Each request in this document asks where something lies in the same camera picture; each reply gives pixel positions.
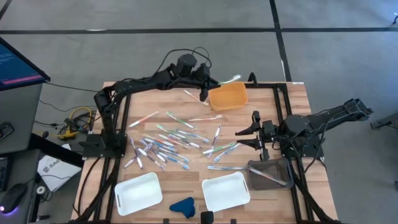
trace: computer mouse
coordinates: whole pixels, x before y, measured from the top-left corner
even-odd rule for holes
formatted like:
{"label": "computer mouse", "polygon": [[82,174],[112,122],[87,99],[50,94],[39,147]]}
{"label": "computer mouse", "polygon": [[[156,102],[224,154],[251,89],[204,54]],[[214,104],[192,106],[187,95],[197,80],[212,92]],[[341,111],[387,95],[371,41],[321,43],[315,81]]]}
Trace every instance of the computer mouse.
{"label": "computer mouse", "polygon": [[1,199],[0,211],[3,214],[10,213],[19,205],[22,198],[26,194],[27,185],[26,184],[16,184],[12,186]]}

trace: wooden table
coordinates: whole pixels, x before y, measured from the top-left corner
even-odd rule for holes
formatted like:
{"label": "wooden table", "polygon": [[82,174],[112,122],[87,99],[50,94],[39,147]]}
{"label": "wooden table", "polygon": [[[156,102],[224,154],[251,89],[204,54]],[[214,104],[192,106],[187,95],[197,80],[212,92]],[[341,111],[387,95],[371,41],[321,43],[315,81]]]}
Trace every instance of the wooden table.
{"label": "wooden table", "polygon": [[[288,83],[290,104],[293,114],[310,114],[311,109],[308,103],[305,86],[302,83]],[[199,90],[190,90],[194,95],[199,95]],[[128,128],[126,133],[128,136],[138,141],[143,134],[156,136],[164,134],[156,128],[156,124],[161,124],[167,129],[183,129],[191,131],[190,128],[180,124],[166,116],[165,112],[169,110],[176,117],[188,119],[197,116],[212,116],[222,114],[222,119],[213,121],[196,121],[192,124],[197,128],[194,133],[197,133],[208,139],[213,139],[216,128],[222,125],[220,136],[217,145],[227,144],[231,141],[242,138],[253,138],[253,136],[235,136],[236,131],[247,128],[251,124],[251,115],[254,110],[258,110],[262,121],[271,119],[274,124],[278,124],[277,113],[275,108],[275,99],[272,89],[270,88],[252,88],[248,89],[249,101],[245,107],[238,110],[229,111],[213,111],[211,107],[205,106],[193,98],[185,94],[182,89],[175,88],[169,91],[151,90],[132,95],[129,109],[129,117],[127,124],[131,124],[138,119],[159,111],[157,116],[154,116],[144,123],[141,123],[133,128]],[[285,116],[285,105],[282,93],[280,93],[280,100]],[[94,129],[99,133],[102,128],[101,120],[99,119]],[[208,149],[209,145],[201,144],[204,149]],[[280,152],[272,150],[271,145],[268,145],[271,159],[280,157]],[[201,189],[201,182],[205,179],[212,179],[222,175],[231,174],[234,171],[218,171],[208,170],[207,165],[213,163],[213,158],[219,154],[215,153],[212,159],[209,160],[203,154],[192,148],[190,150],[179,149],[179,152],[191,160],[189,163],[190,170],[183,170],[178,164],[169,162],[166,171],[162,172],[158,166],[153,162],[143,157],[144,170],[140,170],[137,163],[133,163],[127,169],[123,169],[123,165],[134,157],[132,146],[128,144],[126,148],[126,155],[121,159],[121,169],[119,172],[118,182],[123,182],[131,178],[138,177],[148,172],[155,172],[160,180],[160,186],[163,193],[163,201],[159,204],[149,207],[147,209],[138,211],[136,213],[122,217],[119,215],[116,203],[113,208],[112,223],[162,223],[164,218],[169,218],[170,223],[200,223],[200,213],[207,211],[203,191]],[[248,160],[259,160],[259,151],[253,148],[242,146],[237,150],[224,156],[218,163],[221,166],[245,166]],[[81,207],[84,210],[92,201],[93,197],[98,192],[100,184],[101,171],[103,168],[103,161],[101,159],[92,173],[90,174],[87,184],[83,192]],[[304,159],[304,166],[311,161],[311,158]],[[94,162],[94,159],[88,159],[85,162],[82,170],[80,186],[88,169]],[[330,192],[330,186],[326,175],[325,168],[318,162],[308,170],[307,182],[310,193],[321,206],[321,208],[330,217],[337,219],[333,198]],[[299,194],[300,207],[303,218],[307,218],[305,208],[303,206],[303,198]],[[230,220],[235,218],[238,223],[295,223],[294,208],[292,204],[292,196],[289,189],[266,190],[266,191],[250,191],[251,201],[245,205],[229,208],[220,212],[215,212],[215,223],[230,223]],[[171,212],[169,206],[187,197],[195,199],[196,214],[194,217],[187,220],[181,213]],[[108,194],[105,195],[101,218],[105,218],[105,211],[108,202]],[[76,218],[76,213],[73,212],[72,219]]]}

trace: white plastic tray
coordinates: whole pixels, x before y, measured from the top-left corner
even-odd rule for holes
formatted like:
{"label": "white plastic tray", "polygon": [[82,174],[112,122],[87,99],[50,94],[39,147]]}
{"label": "white plastic tray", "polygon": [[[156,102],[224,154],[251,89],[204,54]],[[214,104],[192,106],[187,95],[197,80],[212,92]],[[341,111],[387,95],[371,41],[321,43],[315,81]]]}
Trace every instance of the white plastic tray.
{"label": "white plastic tray", "polygon": [[163,199],[159,179],[154,172],[118,183],[114,194],[122,216],[156,205]]}
{"label": "white plastic tray", "polygon": [[201,183],[207,210],[217,212],[250,202],[250,193],[241,172],[204,180]]}

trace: computer monitor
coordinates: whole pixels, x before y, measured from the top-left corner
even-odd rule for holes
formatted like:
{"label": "computer monitor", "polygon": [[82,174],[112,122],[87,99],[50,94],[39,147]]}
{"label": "computer monitor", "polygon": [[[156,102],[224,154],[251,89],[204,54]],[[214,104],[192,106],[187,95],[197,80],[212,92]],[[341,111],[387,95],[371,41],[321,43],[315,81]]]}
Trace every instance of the computer monitor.
{"label": "computer monitor", "polygon": [[48,75],[0,37],[0,91],[48,81]]}

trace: orange basket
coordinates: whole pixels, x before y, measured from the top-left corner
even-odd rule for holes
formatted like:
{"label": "orange basket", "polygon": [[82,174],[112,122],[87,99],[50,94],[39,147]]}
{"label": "orange basket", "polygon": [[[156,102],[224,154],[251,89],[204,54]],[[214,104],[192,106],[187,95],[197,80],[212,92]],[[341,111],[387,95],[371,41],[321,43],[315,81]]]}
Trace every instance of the orange basket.
{"label": "orange basket", "polygon": [[248,102],[248,93],[243,82],[232,82],[210,90],[209,101],[215,111],[238,109]]}

